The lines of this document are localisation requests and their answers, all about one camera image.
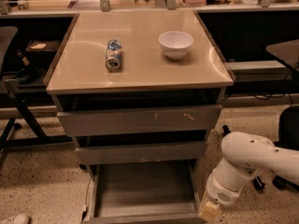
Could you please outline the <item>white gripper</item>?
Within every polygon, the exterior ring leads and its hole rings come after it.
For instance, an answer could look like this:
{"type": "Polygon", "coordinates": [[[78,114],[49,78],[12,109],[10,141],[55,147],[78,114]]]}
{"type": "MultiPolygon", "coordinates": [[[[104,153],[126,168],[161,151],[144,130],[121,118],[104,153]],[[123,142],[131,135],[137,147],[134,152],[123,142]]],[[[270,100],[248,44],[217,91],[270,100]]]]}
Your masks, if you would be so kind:
{"type": "Polygon", "coordinates": [[[210,174],[206,182],[206,195],[210,201],[201,202],[198,214],[201,219],[209,222],[221,215],[219,204],[232,206],[239,198],[240,192],[228,190],[216,179],[214,174],[210,174]]]}

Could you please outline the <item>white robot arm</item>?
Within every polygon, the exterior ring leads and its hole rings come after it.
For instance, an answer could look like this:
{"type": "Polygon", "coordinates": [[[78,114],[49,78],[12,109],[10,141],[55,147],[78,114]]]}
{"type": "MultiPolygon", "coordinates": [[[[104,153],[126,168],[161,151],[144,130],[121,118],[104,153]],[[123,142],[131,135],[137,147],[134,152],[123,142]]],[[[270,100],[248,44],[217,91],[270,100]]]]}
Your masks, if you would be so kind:
{"type": "Polygon", "coordinates": [[[199,217],[211,221],[232,206],[243,187],[262,170],[299,184],[299,151],[276,147],[266,137],[232,132],[221,140],[222,158],[206,181],[199,217]]]}

